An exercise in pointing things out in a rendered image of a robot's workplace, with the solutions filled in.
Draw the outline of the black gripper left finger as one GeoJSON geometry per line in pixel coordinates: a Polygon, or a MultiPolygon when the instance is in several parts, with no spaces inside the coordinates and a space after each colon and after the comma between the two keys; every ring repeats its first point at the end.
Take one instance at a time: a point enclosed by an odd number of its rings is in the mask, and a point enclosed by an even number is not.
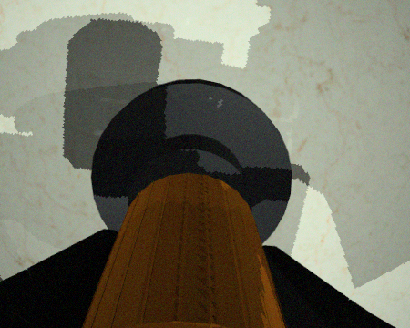
{"type": "Polygon", "coordinates": [[[98,231],[0,281],[0,328],[82,328],[117,236],[98,231]]]}

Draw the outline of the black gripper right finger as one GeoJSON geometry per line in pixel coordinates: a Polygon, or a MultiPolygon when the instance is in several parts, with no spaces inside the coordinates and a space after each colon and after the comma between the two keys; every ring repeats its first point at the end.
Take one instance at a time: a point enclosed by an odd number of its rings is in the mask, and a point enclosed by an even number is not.
{"type": "Polygon", "coordinates": [[[292,256],[263,245],[288,328],[395,328],[336,291],[292,256]]]}

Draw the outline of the orange cylinder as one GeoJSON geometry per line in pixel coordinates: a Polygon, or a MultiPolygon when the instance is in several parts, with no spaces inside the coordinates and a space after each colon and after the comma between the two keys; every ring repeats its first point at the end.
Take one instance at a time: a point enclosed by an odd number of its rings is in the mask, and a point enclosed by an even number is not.
{"type": "Polygon", "coordinates": [[[288,328],[250,205],[173,174],[129,205],[82,328],[288,328]]]}

